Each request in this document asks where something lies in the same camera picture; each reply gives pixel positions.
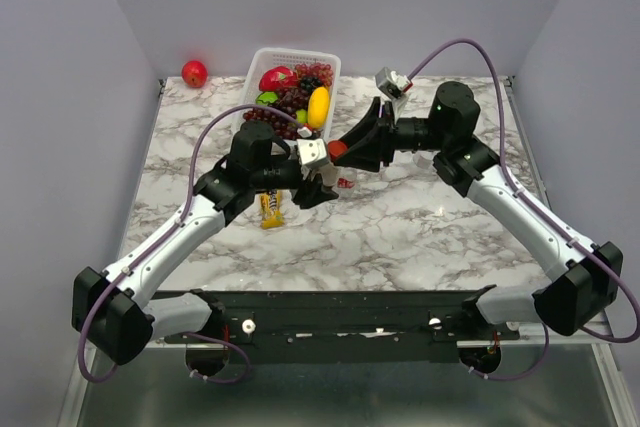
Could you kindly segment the large red bottle cap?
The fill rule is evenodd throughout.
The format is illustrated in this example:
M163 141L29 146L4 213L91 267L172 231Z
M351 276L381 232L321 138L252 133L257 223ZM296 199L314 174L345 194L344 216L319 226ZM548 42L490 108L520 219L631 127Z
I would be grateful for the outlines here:
M336 159L343 155L348 150L348 147L339 140L334 140L328 143L328 151L331 159Z

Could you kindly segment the clear water bottle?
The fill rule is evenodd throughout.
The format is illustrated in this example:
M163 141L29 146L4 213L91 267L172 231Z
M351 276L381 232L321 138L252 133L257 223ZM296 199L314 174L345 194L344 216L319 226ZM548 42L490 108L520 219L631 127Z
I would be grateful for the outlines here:
M429 169L432 167L432 157L429 155L416 153L413 155L412 160L414 164L420 169Z

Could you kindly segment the brown juice bottle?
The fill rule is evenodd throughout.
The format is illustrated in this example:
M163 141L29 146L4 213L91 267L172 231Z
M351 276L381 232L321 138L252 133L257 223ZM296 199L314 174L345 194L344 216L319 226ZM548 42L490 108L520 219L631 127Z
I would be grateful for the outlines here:
M340 177L340 169L336 167L331 161L318 168L318 173L321 176L322 184L325 187L333 188L337 185Z

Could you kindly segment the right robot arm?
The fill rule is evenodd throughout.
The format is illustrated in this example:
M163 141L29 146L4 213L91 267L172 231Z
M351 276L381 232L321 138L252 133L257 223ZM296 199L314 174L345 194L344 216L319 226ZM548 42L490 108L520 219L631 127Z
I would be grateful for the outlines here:
M475 135L479 114L472 90L456 81L438 87L425 118L398 118L391 102L374 98L365 116L330 142L330 156L339 167L377 172L397 152L434 152L438 177L497 219L550 281L532 292L486 287L472 311L489 325L541 322L571 336L616 299L623 254L569 227L516 180Z

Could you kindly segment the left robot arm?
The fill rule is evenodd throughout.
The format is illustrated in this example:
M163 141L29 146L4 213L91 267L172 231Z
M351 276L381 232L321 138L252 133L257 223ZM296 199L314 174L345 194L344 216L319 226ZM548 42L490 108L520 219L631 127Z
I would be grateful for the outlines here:
M334 200L335 169L327 144L312 135L293 144L262 121L248 121L229 152L191 181L182 206L131 253L74 279L71 323L117 366L137 357L159 337L201 330L213 314L199 294L174 299L154 295L164 280L204 241L229 226L257 195L289 190L309 209Z

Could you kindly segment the red label clear bottle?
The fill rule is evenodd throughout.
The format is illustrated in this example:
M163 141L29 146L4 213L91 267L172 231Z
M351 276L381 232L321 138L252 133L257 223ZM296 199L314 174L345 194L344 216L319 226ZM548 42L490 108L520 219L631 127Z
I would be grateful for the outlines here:
M357 172L351 168L340 170L336 187L342 190L353 190L357 183Z

